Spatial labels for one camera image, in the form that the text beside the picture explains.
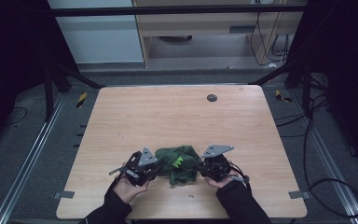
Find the robotic hand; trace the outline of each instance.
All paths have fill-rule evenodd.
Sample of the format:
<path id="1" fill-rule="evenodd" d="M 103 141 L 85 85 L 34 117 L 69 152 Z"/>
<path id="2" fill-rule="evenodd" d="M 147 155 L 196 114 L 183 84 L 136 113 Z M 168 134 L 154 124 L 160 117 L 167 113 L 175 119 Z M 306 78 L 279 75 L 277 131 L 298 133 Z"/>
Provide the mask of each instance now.
<path id="1" fill-rule="evenodd" d="M 229 162 L 223 153 L 234 149 L 234 146 L 219 146 L 209 145 L 209 147 L 202 153 L 204 161 L 196 168 L 202 176 L 208 176 L 212 180 L 219 182 L 227 177 L 233 180 L 244 183 L 249 191 L 252 192 L 249 184 L 249 176 L 244 175 L 242 170 L 235 164 Z M 229 175 L 230 171 L 234 170 L 241 177 Z"/>
<path id="2" fill-rule="evenodd" d="M 233 146 L 209 145 L 205 152 L 202 153 L 201 157 L 204 160 L 194 164 L 194 169 L 199 171 L 202 176 L 208 176 L 216 182 L 231 177 L 236 181 L 243 182 L 248 190 L 251 191 L 249 176 L 244 175 L 238 166 L 229 162 L 223 155 L 223 153 L 232 149 L 234 149 Z M 123 178 L 124 174 L 126 174 L 133 186 L 142 186 L 146 181 L 154 180 L 161 168 L 158 159 L 145 147 L 143 152 L 137 151 L 133 153 L 124 166 L 109 174 L 112 175 L 120 171 L 112 186 L 115 186 L 120 178 Z M 241 177 L 229 175 L 231 170 L 237 172 Z"/>
<path id="3" fill-rule="evenodd" d="M 120 174 L 115 179 L 113 185 L 126 174 L 126 177 L 133 186 L 142 186 L 146 181 L 154 180 L 159 170 L 160 166 L 157 158 L 155 158 L 150 150 L 145 147 L 143 152 L 137 151 L 133 153 L 123 167 L 120 167 L 109 174 L 112 175 L 115 172 L 120 171 Z"/>

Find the table surface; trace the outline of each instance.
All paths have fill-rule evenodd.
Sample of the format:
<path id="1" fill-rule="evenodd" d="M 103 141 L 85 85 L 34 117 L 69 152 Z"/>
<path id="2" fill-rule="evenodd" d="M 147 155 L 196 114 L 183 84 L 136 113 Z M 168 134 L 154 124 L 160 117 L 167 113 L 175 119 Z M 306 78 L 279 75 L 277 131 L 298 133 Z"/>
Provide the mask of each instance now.
<path id="1" fill-rule="evenodd" d="M 207 95 L 217 101 L 209 102 Z M 250 176 L 253 194 L 269 217 L 304 217 L 302 199 L 282 141 L 258 86 L 148 86 L 101 89 L 61 198 L 59 218 L 82 218 L 101 206 L 114 177 L 135 151 L 149 147 L 231 145 L 225 156 Z M 227 213 L 200 174 L 196 182 L 170 186 L 157 177 L 131 202 L 130 219 L 226 218 Z"/>

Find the white cabinet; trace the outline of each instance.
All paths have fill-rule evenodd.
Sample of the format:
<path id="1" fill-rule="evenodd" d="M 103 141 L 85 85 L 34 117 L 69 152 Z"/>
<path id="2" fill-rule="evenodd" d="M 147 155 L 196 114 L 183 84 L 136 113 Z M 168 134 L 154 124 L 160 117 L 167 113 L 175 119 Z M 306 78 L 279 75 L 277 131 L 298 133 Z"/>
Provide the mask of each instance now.
<path id="1" fill-rule="evenodd" d="M 51 8 L 132 7 L 131 0 L 48 0 Z M 76 63 L 143 63 L 134 16 L 57 18 Z"/>

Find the green cloth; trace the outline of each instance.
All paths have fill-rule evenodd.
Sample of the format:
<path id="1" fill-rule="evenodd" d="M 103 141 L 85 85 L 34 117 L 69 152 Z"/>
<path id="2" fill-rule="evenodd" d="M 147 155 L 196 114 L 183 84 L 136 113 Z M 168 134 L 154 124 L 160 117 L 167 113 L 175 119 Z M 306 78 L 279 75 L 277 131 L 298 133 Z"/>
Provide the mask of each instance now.
<path id="1" fill-rule="evenodd" d="M 202 159 L 192 146 L 160 148 L 156 151 L 156 158 L 162 165 L 158 175 L 169 175 L 171 185 L 196 181 L 197 170 L 194 167 Z"/>

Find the aluminum rail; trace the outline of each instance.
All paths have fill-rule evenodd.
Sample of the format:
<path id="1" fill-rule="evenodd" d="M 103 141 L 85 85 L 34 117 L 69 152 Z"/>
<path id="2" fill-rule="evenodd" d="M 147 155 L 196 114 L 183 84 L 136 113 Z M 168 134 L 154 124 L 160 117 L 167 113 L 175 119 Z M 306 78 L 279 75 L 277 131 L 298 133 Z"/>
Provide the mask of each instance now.
<path id="1" fill-rule="evenodd" d="M 298 110 L 300 112 L 304 112 L 301 107 L 300 96 L 294 90 L 290 90 L 290 93 L 292 96 L 294 96 L 294 101 Z M 307 119 L 303 118 L 303 120 L 307 125 L 309 124 Z M 315 125 L 310 130 L 310 137 L 315 145 L 316 151 L 321 158 L 322 164 L 324 165 L 324 169 L 326 170 L 328 176 L 346 182 L 344 175 L 341 173 L 333 157 L 328 152 L 327 146 L 324 144 L 324 141 Z M 353 192 L 349 188 L 338 183 L 333 183 L 333 186 L 347 214 L 352 216 L 358 214 L 358 202 Z M 351 218 L 351 223 L 358 224 L 358 217 Z"/>
<path id="2" fill-rule="evenodd" d="M 34 169 L 34 165 L 36 164 L 37 158 L 39 157 L 40 152 L 42 151 L 43 146 L 46 143 L 48 135 L 54 126 L 54 123 L 60 114 L 62 109 L 62 103 L 65 99 L 65 94 L 60 93 L 57 99 L 57 103 L 55 105 L 55 110 L 50 120 L 46 121 L 34 141 L 34 145 L 28 154 L 27 159 L 22 165 L 19 174 L 16 177 L 13 185 L 11 186 L 6 198 L 2 202 L 0 206 L 0 224 L 7 223 L 11 212 L 13 211 L 14 206 L 16 205 L 17 200 L 20 198 L 22 190 L 27 183 L 27 180 Z"/>

